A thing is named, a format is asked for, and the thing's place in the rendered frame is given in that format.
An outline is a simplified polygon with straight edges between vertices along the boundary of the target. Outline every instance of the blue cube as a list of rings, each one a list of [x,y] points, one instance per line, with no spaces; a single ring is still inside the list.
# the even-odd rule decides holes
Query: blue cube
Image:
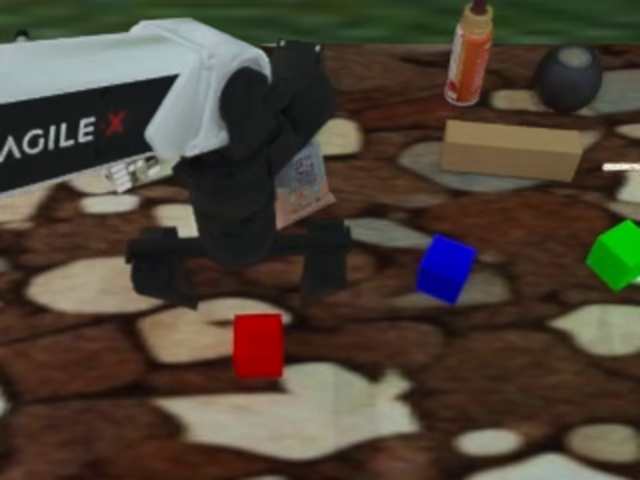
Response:
[[[420,262],[417,290],[455,305],[471,274],[476,255],[476,249],[469,245],[435,235]]]

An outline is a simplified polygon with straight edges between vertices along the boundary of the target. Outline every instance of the brown box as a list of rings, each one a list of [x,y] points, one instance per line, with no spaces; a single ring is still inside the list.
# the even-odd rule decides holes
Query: brown box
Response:
[[[582,156],[580,134],[449,120],[440,167],[484,175],[570,182]]]

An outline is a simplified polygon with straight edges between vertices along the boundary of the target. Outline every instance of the green block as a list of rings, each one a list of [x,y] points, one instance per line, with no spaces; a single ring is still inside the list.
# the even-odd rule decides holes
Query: green block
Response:
[[[625,220],[602,233],[587,256],[587,265],[617,292],[640,277],[640,228]]]

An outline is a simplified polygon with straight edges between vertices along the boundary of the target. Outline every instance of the green background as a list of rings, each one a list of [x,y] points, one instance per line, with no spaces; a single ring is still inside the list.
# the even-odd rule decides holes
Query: green background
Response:
[[[449,43],[464,0],[0,0],[0,32],[36,38],[193,17],[253,43]],[[499,43],[637,43],[640,0],[496,0]]]

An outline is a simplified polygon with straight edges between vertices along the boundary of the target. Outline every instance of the bottle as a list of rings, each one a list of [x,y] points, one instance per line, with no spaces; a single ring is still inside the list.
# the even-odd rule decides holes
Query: bottle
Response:
[[[474,105],[482,84],[493,43],[493,9],[487,0],[468,4],[456,27],[444,96],[457,106]]]

